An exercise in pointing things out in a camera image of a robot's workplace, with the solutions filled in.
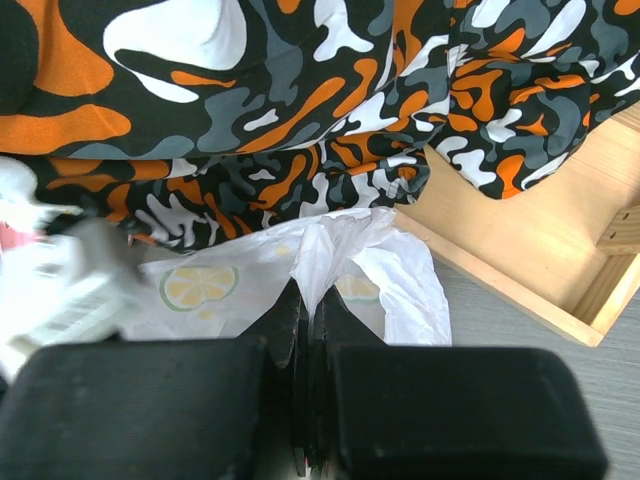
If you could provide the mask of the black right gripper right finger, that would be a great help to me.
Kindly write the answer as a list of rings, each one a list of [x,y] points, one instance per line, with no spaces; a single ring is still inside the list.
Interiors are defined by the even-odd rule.
[[[530,347],[390,346],[336,289],[316,315],[317,461],[331,479],[602,479],[577,380]]]

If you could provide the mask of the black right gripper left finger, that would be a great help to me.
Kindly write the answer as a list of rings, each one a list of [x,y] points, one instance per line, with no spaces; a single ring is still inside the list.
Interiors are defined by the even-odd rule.
[[[61,344],[36,352],[1,403],[5,479],[299,479],[291,426],[289,282],[234,338]]]

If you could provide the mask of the white plastic bag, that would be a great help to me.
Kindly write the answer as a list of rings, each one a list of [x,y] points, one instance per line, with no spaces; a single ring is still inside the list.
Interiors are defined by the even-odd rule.
[[[388,344],[452,343],[431,252],[387,208],[289,221],[141,269],[150,292],[123,327],[128,340],[235,337],[292,281],[307,309],[337,289],[348,311]]]

